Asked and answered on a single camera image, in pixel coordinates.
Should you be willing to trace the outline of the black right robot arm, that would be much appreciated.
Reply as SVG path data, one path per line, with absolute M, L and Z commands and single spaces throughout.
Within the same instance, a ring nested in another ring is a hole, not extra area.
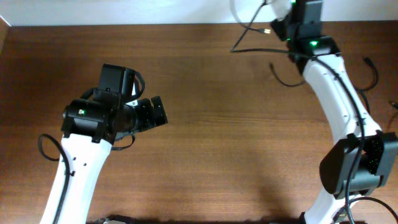
M 372 119 L 349 80 L 332 37 L 322 34 L 322 1 L 274 1 L 271 27 L 315 92 L 334 146 L 320 163 L 322 189 L 300 223 L 353 221 L 350 208 L 385 186 L 397 157 L 397 136 Z

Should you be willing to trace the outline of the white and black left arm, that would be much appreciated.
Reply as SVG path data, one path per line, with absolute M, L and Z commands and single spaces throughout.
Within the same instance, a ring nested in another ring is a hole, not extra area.
M 159 96 L 142 98 L 145 81 L 131 68 L 104 64 L 96 88 L 66 106 L 62 139 L 41 134 L 60 153 L 57 173 L 41 223 L 85 223 L 101 169 L 114 143 L 167 124 Z

